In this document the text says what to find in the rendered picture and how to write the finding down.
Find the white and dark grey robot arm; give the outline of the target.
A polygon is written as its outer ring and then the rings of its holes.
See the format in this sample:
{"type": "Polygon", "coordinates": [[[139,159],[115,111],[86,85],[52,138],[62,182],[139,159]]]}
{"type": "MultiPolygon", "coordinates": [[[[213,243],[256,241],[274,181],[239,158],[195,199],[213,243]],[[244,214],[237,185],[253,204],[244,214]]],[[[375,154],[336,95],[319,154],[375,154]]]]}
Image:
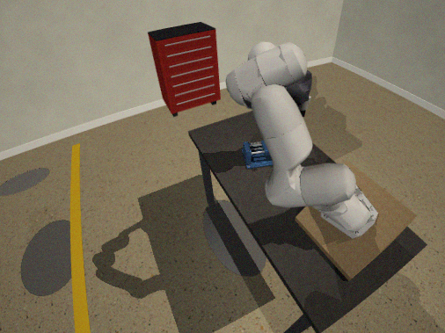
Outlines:
{"type": "Polygon", "coordinates": [[[299,46],[288,42],[275,47],[271,42],[253,46],[248,61],[226,77],[230,96],[252,109],[272,158],[266,197],[275,206],[312,206],[344,234],[362,236],[375,223],[378,212],[355,185],[351,169],[343,163],[299,164],[312,150],[312,139],[300,113],[311,101],[312,73],[299,46]]]}

